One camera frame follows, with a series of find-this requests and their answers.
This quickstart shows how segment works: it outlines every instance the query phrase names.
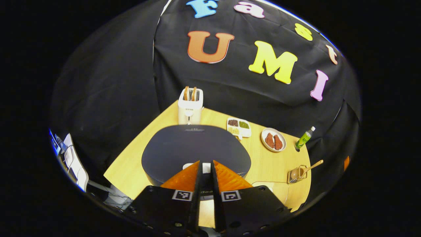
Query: meat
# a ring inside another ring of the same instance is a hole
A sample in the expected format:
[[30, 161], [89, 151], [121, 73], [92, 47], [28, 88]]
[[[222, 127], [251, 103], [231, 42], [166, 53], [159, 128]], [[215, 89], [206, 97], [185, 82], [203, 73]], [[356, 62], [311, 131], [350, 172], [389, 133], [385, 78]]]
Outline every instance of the meat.
[[278, 135], [275, 135], [274, 138], [275, 138], [275, 150], [280, 150], [283, 146], [282, 142], [279, 139]]
[[268, 146], [270, 146], [271, 148], [274, 148], [275, 147], [275, 144], [274, 144], [274, 142], [273, 142], [273, 135], [271, 134], [271, 133], [268, 133], [267, 134], [267, 137], [266, 137], [266, 139], [264, 140], [265, 142], [266, 142], [266, 144], [268, 145]]

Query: green bottle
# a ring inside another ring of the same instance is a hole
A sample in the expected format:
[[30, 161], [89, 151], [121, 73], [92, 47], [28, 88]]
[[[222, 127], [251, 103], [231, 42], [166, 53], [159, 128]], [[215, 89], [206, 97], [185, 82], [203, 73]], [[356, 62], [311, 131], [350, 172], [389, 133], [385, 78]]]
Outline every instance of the green bottle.
[[310, 130], [306, 131], [306, 133], [304, 133], [300, 140], [298, 140], [297, 143], [295, 143], [295, 148], [300, 149], [302, 146], [304, 146], [304, 144], [306, 144], [306, 142], [308, 142], [312, 137], [315, 129], [315, 127], [312, 127]]

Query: white plate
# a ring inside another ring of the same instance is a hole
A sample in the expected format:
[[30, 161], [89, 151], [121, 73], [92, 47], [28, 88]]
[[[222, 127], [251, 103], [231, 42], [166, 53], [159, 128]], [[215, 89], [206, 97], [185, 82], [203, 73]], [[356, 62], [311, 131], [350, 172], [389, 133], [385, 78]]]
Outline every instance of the white plate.
[[[236, 126], [231, 126], [231, 125], [229, 125], [228, 124], [228, 121], [230, 121], [230, 120], [237, 120], [238, 121], [238, 127], [236, 127]], [[248, 125], [248, 128], [243, 128], [243, 127], [240, 127], [240, 121], [241, 122], [245, 122], [247, 125]], [[240, 138], [240, 140], [243, 138], [243, 137], [251, 137], [251, 126], [250, 126], [250, 123], [247, 121], [247, 120], [244, 120], [244, 119], [239, 119], [239, 118], [232, 118], [232, 117], [230, 117], [230, 118], [228, 118], [227, 120], [226, 120], [226, 129], [228, 130], [229, 128], [236, 128], [236, 129], [238, 129], [238, 131], [239, 131], [239, 135], [237, 135], [237, 134], [233, 134], [234, 136], [238, 136], [239, 138]]]
[[[268, 133], [271, 133], [272, 136], [278, 135], [279, 139], [282, 142], [282, 148], [280, 150], [276, 150], [275, 148], [272, 148], [272, 147], [270, 147], [269, 145], [266, 144], [266, 142], [264, 140], [266, 139]], [[260, 137], [261, 137], [261, 140], [263, 142], [263, 145], [267, 149], [269, 149], [270, 151], [280, 152], [280, 151], [283, 151], [285, 149], [285, 147], [287, 146], [287, 143], [285, 141], [284, 136], [282, 136], [282, 134], [278, 130], [276, 130], [276, 129], [273, 129], [273, 128], [265, 128], [265, 129], [263, 129], [262, 134], [261, 134]]]

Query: white toaster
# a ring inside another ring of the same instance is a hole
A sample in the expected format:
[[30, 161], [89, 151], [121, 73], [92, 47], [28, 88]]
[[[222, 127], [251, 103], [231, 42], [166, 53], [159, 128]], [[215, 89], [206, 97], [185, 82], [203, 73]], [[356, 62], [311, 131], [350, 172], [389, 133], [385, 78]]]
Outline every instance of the white toaster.
[[187, 100], [184, 100], [184, 88], [179, 97], [179, 124], [200, 124], [203, 107], [203, 91], [196, 88], [196, 101], [191, 101], [193, 88], [188, 88]]

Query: table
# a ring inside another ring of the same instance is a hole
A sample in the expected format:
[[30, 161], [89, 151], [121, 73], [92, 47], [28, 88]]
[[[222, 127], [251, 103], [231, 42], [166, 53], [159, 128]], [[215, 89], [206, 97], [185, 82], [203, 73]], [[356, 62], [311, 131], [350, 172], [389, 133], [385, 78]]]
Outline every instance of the table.
[[[200, 124], [226, 129], [226, 120], [229, 117], [232, 116], [204, 108]], [[129, 143], [106, 170], [104, 177], [131, 199], [135, 199], [146, 186], [152, 185], [142, 167], [143, 151], [156, 132], [172, 125], [178, 125], [177, 100]], [[251, 137], [240, 140], [251, 159], [251, 167], [245, 180], [253, 186], [268, 186], [286, 207], [291, 208], [291, 212], [298, 210], [310, 191], [311, 170], [307, 172], [306, 179], [294, 184], [287, 184], [287, 176], [290, 170], [299, 165], [310, 167], [306, 145], [297, 152], [294, 143], [298, 138], [281, 132], [286, 148], [277, 153], [269, 151], [260, 138], [266, 127], [251, 122], [250, 126]], [[215, 228], [213, 200], [200, 201], [199, 225]]]

